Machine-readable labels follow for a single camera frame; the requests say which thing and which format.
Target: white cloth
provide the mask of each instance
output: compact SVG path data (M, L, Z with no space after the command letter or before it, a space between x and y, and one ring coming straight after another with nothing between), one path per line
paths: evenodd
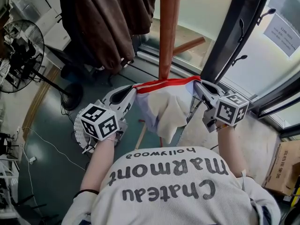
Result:
M99 195L77 196L62 224L78 225L83 212L84 222L92 225L280 221L276 201L266 190L252 178L236 178L217 153L202 147L141 149L124 155L110 168Z
M169 144L178 127L187 124L194 82L199 76L185 79L166 79L135 85L139 105L147 128Z

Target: white t-shirt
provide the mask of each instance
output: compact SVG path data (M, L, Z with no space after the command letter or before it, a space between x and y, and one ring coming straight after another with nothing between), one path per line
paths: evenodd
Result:
M63 225L277 225L274 198L203 147L140 149L119 158L97 195L77 195Z

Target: wooden stick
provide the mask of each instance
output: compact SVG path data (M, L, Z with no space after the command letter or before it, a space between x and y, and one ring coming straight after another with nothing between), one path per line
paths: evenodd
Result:
M169 76L180 0L160 0L159 79Z
M175 47L173 50L173 56L176 56L179 53L185 52L186 50L196 47L202 43L205 43L204 37L194 39L194 40L184 43L178 47Z
M141 144L141 141L142 141L142 139L143 139L143 137L144 137L144 135L145 135L146 128L147 128L146 123L144 123L144 127L142 128L140 137L139 137L139 139L137 140L137 143L136 143L136 146L135 146L135 150L138 150L138 149L139 149L139 146L140 146L140 144Z

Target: black stand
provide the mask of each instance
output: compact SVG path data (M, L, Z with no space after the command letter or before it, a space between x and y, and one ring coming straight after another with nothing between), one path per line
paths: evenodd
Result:
M60 101L65 110L74 110L80 104L83 97L83 88L80 84L72 83L68 85L65 90L63 90L58 85L51 82L48 78L40 74L38 71L33 69L32 72L62 93Z

